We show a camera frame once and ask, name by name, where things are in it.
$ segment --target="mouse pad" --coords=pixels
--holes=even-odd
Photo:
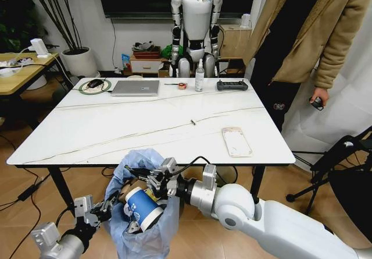
[[[90,81],[87,81],[86,83],[83,83],[79,87],[79,92],[80,93],[85,94],[85,95],[94,95],[94,94],[99,94],[99,93],[103,93],[105,91],[108,91],[108,89],[110,89],[110,87],[111,87],[111,82],[109,80],[104,80],[103,81],[103,86],[101,84],[100,86],[97,86],[97,87],[94,87],[94,88],[89,88],[88,87],[89,82]]]

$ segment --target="hand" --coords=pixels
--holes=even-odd
[[[325,105],[327,105],[327,101],[330,98],[330,95],[328,94],[328,91],[326,89],[316,87],[314,89],[314,93],[313,93],[313,96],[310,100],[310,103],[313,103],[317,97],[319,97],[322,100],[323,106],[325,106]]]

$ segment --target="wooden floor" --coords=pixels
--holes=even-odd
[[[52,79],[48,84],[35,91],[26,91],[23,98],[44,106],[52,105],[51,94],[58,83]],[[37,109],[42,119],[50,109]],[[0,127],[0,134],[11,140],[16,146],[31,133],[31,129],[22,121],[6,121]],[[34,177],[22,169],[6,164],[6,159],[13,152],[12,146],[0,138],[0,204],[14,199],[34,181]],[[40,176],[47,174],[46,170],[34,170]],[[200,169],[192,169],[188,175],[200,176]],[[239,168],[238,183],[250,188],[252,181],[251,168]],[[94,201],[103,198],[109,179],[101,175],[101,169],[71,169],[63,173],[73,197],[92,194]],[[280,201],[296,210],[304,211],[309,196],[304,196],[294,203],[287,203],[285,195],[295,193],[309,185],[310,175],[295,167],[267,169],[259,197]],[[40,207],[41,222],[56,221],[57,216],[65,208],[59,193],[51,179],[48,179],[34,194],[34,199]],[[31,200],[19,202],[11,208],[0,212],[0,258],[9,258],[23,236],[31,229],[37,220],[38,212],[32,206]],[[316,197],[311,217],[322,221],[330,227],[343,241],[356,248],[370,247],[369,241],[358,231],[343,211],[329,185],[321,187]],[[73,218],[65,214],[60,223],[60,231],[72,227]],[[19,248],[13,258],[39,258],[36,245],[30,237]],[[117,258],[116,249],[110,236],[104,229],[96,233],[90,242],[90,248],[82,256],[88,258]],[[225,230],[218,222],[204,218],[198,210],[185,207],[180,219],[179,231],[172,240],[168,258],[273,258],[263,251],[251,238],[241,232]]]

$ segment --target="tripod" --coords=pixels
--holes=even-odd
[[[363,165],[358,165],[346,169],[344,171],[370,171],[372,167],[372,126],[367,130],[362,132],[356,137],[353,136],[344,136],[341,138],[330,150],[326,152],[311,152],[311,151],[293,151],[293,153],[298,154],[323,154],[323,156],[313,165],[302,159],[301,157],[296,156],[296,158],[305,164],[310,166],[310,170],[313,172],[313,177],[310,180],[313,185],[308,188],[296,193],[288,194],[285,198],[288,202],[294,202],[298,197],[312,191],[312,197],[309,201],[305,214],[308,215],[311,207],[314,203],[314,199],[318,192],[320,186],[329,182],[328,177],[324,178],[329,172],[334,171],[334,168],[341,161],[355,153],[356,151],[363,150],[369,152],[367,161]]]

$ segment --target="person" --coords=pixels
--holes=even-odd
[[[314,93],[327,104],[328,89],[345,62],[370,0],[266,0],[243,54],[255,57],[251,84],[281,131],[300,84],[313,68]]]

